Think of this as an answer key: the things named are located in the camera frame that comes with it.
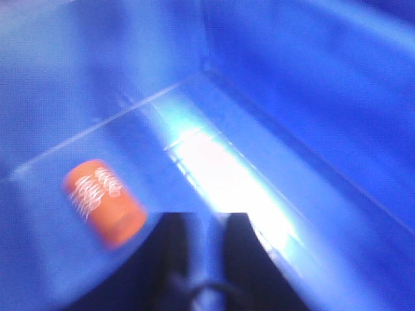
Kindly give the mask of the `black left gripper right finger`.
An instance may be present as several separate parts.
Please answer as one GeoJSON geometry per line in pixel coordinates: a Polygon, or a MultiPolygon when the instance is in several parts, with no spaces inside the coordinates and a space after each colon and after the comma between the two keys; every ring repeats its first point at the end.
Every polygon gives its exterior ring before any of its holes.
{"type": "Polygon", "coordinates": [[[226,310],[308,310],[309,307],[272,262],[245,213],[231,214],[221,246],[226,310]]]}

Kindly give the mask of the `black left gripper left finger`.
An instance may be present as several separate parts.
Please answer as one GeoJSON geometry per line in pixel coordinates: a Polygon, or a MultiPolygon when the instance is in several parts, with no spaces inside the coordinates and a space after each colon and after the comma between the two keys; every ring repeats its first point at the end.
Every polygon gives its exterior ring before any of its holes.
{"type": "Polygon", "coordinates": [[[191,310],[196,213],[165,213],[137,251],[67,310],[191,310]]]}

